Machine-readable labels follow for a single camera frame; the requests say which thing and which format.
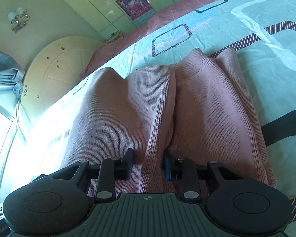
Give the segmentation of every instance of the bedsheet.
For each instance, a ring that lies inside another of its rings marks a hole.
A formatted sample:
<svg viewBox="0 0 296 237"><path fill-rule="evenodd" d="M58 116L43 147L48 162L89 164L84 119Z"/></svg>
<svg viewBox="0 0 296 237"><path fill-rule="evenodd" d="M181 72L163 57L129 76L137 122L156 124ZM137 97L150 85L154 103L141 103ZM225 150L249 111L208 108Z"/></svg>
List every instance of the bedsheet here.
<svg viewBox="0 0 296 237"><path fill-rule="evenodd" d="M142 67L177 63L195 47L210 57L235 48L277 188L296 197L296 0L216 1L154 31L99 69L112 67L125 78ZM15 188L59 169L66 137L92 76L51 106L36 125L20 156L31 165L20 170ZM296 236L295 227L296 221L287 233Z"/></svg>
<svg viewBox="0 0 296 237"><path fill-rule="evenodd" d="M98 49L93 54L88 67L81 73L81 80L148 34L151 34L155 30L200 8L201 6L215 1L217 0L181 0L158 11L146 24L141 25L132 32Z"/></svg>

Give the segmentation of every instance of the wall lamp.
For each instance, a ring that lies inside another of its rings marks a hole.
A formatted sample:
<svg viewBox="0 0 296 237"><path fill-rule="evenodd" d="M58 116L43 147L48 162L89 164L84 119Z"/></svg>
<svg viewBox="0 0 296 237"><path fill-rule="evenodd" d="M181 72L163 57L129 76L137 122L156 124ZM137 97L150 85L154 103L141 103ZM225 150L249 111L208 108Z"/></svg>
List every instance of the wall lamp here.
<svg viewBox="0 0 296 237"><path fill-rule="evenodd" d="M15 24L12 28L14 33L19 32L22 28L27 26L27 22L31 19L31 17L27 14L27 9L24 10L21 6L19 6L15 11L10 11L8 18L11 24Z"/></svg>

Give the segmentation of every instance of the pink blanket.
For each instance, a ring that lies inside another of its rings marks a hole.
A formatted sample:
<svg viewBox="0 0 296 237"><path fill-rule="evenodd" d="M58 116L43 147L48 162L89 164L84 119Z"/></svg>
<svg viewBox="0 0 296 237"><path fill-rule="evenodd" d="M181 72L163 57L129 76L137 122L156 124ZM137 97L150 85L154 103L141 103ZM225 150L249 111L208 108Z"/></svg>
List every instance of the pink blanket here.
<svg viewBox="0 0 296 237"><path fill-rule="evenodd" d="M62 166L99 164L135 151L131 179L119 192L173 192L164 179L163 151L217 160L275 186L256 111L234 49L215 60L194 49L181 62L136 70L126 79L112 68L95 73L74 120ZM89 195L95 192L92 182Z"/></svg>
<svg viewBox="0 0 296 237"><path fill-rule="evenodd" d="M218 0L181 0L167 8L164 8L154 14L149 21L136 28L134 31L120 37L116 41L109 43L98 49L92 56L88 67L80 75L82 80L93 71L104 65L113 57L120 54L123 50L136 43L138 40L151 34L155 30L167 25L168 23L195 11L196 9Z"/></svg>

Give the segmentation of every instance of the window frame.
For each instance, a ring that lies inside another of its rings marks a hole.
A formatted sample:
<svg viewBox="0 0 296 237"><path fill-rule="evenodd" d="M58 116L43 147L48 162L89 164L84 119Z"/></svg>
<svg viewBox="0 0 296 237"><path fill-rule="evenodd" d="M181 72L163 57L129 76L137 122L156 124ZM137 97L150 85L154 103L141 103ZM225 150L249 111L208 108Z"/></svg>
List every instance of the window frame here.
<svg viewBox="0 0 296 237"><path fill-rule="evenodd" d="M1 188L3 172L6 166L7 158L9 156L9 152L10 152L13 140L18 130L17 130L15 118L1 105L0 105L0 113L12 121L0 151L0 188Z"/></svg>

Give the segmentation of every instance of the curtain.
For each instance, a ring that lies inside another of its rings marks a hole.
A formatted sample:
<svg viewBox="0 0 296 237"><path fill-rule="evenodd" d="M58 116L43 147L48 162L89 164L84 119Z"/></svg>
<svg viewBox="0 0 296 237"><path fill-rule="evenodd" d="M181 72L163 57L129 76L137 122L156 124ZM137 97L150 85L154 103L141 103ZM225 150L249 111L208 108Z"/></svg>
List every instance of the curtain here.
<svg viewBox="0 0 296 237"><path fill-rule="evenodd" d="M0 94L13 93L18 100L23 91L24 71L9 55L0 51Z"/></svg>

